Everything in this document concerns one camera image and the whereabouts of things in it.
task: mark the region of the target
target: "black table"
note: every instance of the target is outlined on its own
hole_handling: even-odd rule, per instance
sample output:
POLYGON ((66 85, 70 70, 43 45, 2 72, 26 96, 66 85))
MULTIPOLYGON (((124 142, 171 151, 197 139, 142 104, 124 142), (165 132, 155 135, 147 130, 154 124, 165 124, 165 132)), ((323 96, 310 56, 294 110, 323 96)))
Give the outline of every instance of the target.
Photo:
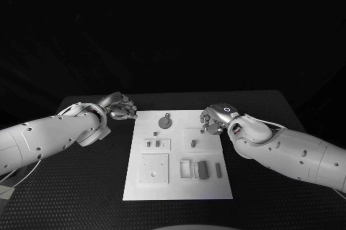
MULTIPOLYGON (((304 132, 275 90, 128 94, 138 110, 201 110, 229 103, 242 113, 304 132)), ((69 96, 57 112, 102 96, 69 96)), ((242 158, 220 135, 233 200, 122 201, 134 120, 108 118, 111 134, 44 159, 15 188, 0 229, 141 229, 183 224, 239 229, 344 229, 346 200, 242 158)))

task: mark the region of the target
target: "black curtain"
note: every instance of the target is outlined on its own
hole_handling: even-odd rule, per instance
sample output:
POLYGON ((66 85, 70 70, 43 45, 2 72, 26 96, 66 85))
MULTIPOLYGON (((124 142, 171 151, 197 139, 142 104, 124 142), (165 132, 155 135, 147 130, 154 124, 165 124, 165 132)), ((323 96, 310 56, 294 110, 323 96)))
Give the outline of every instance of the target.
POLYGON ((70 95, 276 89, 307 131, 346 144, 346 0, 0 0, 0 7, 1 128, 54 114, 70 95))

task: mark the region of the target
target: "screw hole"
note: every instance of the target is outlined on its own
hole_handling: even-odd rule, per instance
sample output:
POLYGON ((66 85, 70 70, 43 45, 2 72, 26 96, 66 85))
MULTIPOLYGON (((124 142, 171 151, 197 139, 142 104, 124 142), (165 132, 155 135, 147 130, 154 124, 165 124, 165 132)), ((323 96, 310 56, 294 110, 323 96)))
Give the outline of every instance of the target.
POLYGON ((304 150, 299 154, 301 157, 304 157, 308 154, 307 150, 304 150))

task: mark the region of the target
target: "table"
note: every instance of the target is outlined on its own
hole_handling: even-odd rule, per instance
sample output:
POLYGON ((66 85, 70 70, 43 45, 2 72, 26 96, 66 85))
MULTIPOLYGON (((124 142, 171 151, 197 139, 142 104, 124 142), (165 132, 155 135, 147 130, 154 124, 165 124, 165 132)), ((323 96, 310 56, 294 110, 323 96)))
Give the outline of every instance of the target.
MULTIPOLYGON (((197 110, 229 103, 240 113, 304 132, 276 90, 128 94, 139 110, 197 110)), ((100 95, 69 96, 59 109, 100 95)), ((141 229, 184 224, 239 229, 344 229, 346 200, 242 158, 220 135, 233 200, 122 201, 134 120, 108 118, 111 134, 44 159, 15 188, 0 229, 141 229)))

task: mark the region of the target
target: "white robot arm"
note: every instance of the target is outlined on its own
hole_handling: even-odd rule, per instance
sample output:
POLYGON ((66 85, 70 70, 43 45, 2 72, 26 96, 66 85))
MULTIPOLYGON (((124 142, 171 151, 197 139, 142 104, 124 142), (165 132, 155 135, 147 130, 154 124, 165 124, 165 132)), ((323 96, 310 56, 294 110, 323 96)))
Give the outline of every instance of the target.
POLYGON ((200 114, 204 130, 217 135, 226 129, 237 154, 256 160, 286 177, 327 186, 346 193, 346 150, 317 137, 288 130, 275 123, 239 115, 224 103, 213 104, 200 114))
POLYGON ((64 150, 73 142, 88 146, 111 132, 106 114, 115 120, 135 119, 137 107, 119 92, 95 104, 76 103, 57 115, 0 130, 0 175, 64 150))

